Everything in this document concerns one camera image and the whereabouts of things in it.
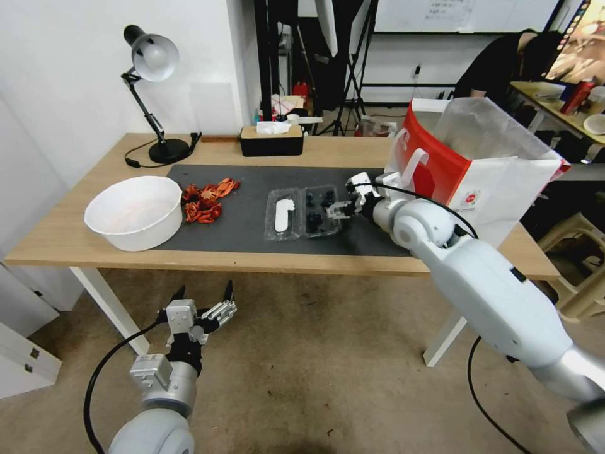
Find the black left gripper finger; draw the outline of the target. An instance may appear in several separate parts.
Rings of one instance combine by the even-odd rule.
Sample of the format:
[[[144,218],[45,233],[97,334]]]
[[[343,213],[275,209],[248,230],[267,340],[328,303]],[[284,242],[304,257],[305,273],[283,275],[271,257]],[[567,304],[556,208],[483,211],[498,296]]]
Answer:
[[[175,301],[175,300],[181,300],[185,297],[185,292],[186,292],[186,285],[182,285],[177,292],[175,292],[170,299],[168,300],[168,304],[170,304],[171,302]],[[167,313],[166,313],[166,309],[168,307],[166,306],[163,309],[160,309],[158,311],[158,323],[167,323],[168,322],[168,317],[167,317]]]
[[[211,308],[202,309],[200,326],[204,332],[215,332],[232,319],[236,312],[233,281],[229,280],[222,301]]]

